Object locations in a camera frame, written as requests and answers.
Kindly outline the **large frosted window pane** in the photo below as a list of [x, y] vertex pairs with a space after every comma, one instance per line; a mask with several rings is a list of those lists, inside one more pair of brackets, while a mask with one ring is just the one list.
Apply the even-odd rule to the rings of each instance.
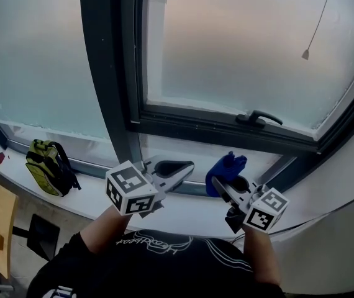
[[0, 127], [58, 142], [70, 158], [118, 163], [91, 72], [80, 0], [0, 0]]

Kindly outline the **person's right forearm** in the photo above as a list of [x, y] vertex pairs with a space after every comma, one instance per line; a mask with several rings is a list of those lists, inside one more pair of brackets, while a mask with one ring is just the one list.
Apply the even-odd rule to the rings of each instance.
[[256, 282], [281, 285], [281, 273], [267, 233], [244, 226], [243, 252], [252, 267]]

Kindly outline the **white window sill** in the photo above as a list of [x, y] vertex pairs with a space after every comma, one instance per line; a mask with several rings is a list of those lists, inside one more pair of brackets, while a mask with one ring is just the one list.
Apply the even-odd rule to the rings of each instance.
[[[6, 152], [6, 158], [0, 164], [0, 174], [29, 193], [89, 219], [97, 218], [111, 204], [103, 179], [86, 175], [78, 176], [80, 191], [71, 191], [66, 197], [44, 193], [25, 167], [25, 157], [14, 151]], [[285, 195], [290, 203], [271, 229], [273, 233], [323, 217], [354, 200], [354, 137]], [[228, 206], [220, 199], [170, 194], [163, 205], [162, 209], [144, 219], [134, 216], [129, 228], [205, 237], [232, 236], [224, 220]]]

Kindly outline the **person's left forearm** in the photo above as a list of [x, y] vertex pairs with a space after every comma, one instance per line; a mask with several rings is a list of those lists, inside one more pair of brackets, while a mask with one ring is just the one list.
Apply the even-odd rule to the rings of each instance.
[[81, 238], [90, 252], [98, 254], [123, 236], [131, 218], [112, 205], [80, 231]]

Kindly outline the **black table base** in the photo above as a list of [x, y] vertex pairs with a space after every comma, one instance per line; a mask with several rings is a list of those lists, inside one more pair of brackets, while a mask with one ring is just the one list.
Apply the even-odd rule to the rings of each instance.
[[60, 227], [37, 214], [33, 214], [28, 230], [13, 226], [12, 234], [26, 238], [29, 249], [39, 257], [50, 261], [55, 256]]

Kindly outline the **blue cloth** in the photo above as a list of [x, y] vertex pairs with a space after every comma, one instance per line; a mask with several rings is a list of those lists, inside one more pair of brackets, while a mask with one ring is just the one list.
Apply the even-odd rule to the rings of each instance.
[[216, 188], [212, 184], [213, 177], [221, 178], [228, 183], [232, 182], [245, 169], [246, 163], [246, 156], [235, 156], [233, 151], [224, 155], [206, 174], [205, 184], [207, 195], [210, 197], [219, 197]]

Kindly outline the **person's black printed t-shirt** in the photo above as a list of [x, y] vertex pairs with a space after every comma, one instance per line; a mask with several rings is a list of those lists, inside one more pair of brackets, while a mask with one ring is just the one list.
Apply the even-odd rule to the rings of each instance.
[[73, 235], [33, 278], [27, 298], [60, 286], [77, 298], [285, 298], [279, 286], [257, 282], [229, 242], [156, 230], [125, 234], [98, 254]]

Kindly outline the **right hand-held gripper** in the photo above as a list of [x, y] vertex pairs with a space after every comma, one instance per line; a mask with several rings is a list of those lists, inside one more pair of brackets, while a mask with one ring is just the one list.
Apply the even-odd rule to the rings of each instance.
[[230, 203], [231, 208], [225, 221], [234, 233], [244, 226], [268, 233], [281, 218], [289, 205], [289, 200], [275, 188], [260, 185], [251, 177], [243, 177], [243, 194], [240, 178], [226, 181], [213, 176], [211, 179], [220, 197]]

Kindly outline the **frosted opening window pane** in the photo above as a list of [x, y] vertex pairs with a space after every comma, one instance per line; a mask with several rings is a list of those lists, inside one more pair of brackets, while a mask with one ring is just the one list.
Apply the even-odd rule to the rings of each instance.
[[145, 102], [319, 140], [354, 99], [354, 0], [148, 0]]

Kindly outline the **green and black backpack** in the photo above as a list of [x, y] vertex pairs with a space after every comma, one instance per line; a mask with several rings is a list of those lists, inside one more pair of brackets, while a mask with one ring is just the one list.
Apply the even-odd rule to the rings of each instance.
[[64, 197], [70, 189], [81, 190], [70, 161], [58, 142], [33, 140], [25, 159], [27, 169], [47, 194]]

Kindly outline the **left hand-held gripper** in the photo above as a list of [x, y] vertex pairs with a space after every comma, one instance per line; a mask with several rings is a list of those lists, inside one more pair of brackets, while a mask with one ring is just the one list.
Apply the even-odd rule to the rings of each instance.
[[106, 172], [106, 195], [120, 215], [144, 218], [164, 208], [166, 193], [180, 186], [193, 170], [193, 161], [166, 155], [126, 161]]

